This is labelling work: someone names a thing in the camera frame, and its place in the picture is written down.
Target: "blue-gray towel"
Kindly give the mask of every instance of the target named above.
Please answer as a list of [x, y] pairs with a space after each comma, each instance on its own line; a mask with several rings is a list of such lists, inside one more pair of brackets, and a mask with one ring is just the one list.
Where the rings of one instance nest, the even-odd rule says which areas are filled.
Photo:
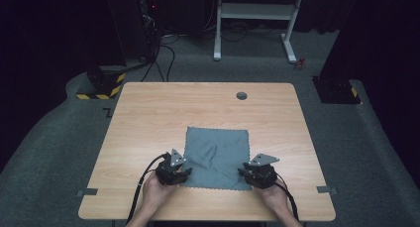
[[250, 160], [247, 130], [222, 130], [188, 127], [186, 158], [182, 168], [192, 168], [183, 186], [251, 190], [238, 168]]

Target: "white metal frame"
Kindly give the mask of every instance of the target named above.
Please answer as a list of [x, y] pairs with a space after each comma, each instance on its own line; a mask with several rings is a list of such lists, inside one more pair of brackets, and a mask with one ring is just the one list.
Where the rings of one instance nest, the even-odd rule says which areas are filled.
[[293, 5], [273, 4], [244, 4], [244, 3], [222, 3], [218, 0], [217, 26], [214, 43], [214, 60], [222, 58], [221, 24], [222, 18], [236, 19], [261, 19], [261, 20], [285, 20], [289, 21], [286, 34], [281, 34], [281, 41], [287, 53], [289, 62], [295, 63], [296, 56], [290, 44], [290, 36], [299, 12], [300, 2], [296, 0]]

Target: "hand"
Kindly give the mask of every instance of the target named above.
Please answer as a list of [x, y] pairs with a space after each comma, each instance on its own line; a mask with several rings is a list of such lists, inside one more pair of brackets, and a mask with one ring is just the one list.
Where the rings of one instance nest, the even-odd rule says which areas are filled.
[[167, 198], [176, 190], [177, 185], [162, 185], [153, 171], [143, 184], [142, 205], [136, 210], [127, 227], [146, 226], [155, 212], [166, 202]]
[[[275, 182], [285, 187], [285, 184], [281, 180], [277, 179]], [[287, 195], [280, 187], [276, 185], [266, 189], [254, 187], [254, 191], [259, 194], [264, 204], [275, 213], [278, 220], [280, 220], [284, 226], [302, 226], [299, 221], [294, 218], [288, 208]]]

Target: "table top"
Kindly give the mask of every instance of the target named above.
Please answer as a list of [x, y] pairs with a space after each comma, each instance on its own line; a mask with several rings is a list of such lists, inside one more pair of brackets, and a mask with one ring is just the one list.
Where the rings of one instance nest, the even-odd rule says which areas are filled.
[[[248, 98], [238, 99], [238, 92]], [[294, 87], [223, 82], [126, 83], [87, 186], [97, 193], [84, 195], [79, 216], [127, 219], [140, 176], [172, 148], [184, 153], [187, 127], [248, 130], [250, 159], [259, 153], [280, 158], [272, 165], [294, 196], [300, 220], [335, 218], [329, 193], [317, 191], [326, 183]], [[184, 186], [153, 219], [276, 220], [253, 191]]]

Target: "gray carpet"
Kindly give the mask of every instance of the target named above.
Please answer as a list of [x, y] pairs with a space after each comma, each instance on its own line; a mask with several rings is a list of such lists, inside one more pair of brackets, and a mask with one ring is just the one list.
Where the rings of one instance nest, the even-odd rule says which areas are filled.
[[[303, 70], [288, 63], [278, 34], [259, 33], [222, 41], [221, 61], [213, 60], [214, 40], [165, 38], [176, 53], [169, 81], [292, 83], [327, 184], [338, 190], [332, 196], [337, 218], [307, 226], [420, 226], [419, 190], [383, 133], [363, 85], [352, 81], [361, 105], [320, 103], [311, 76], [319, 75], [337, 33], [293, 33], [297, 56], [306, 58]], [[232, 40], [239, 36], [224, 33]], [[170, 50], [160, 49], [163, 74], [171, 57]], [[140, 81], [146, 70], [130, 71], [124, 82]], [[0, 226], [111, 226], [110, 220], [82, 220], [77, 213], [76, 193], [87, 186], [110, 123], [103, 108], [113, 110], [118, 101], [76, 99], [84, 75], [68, 82], [68, 98], [40, 120], [1, 173]], [[145, 81], [160, 81], [156, 66]]]

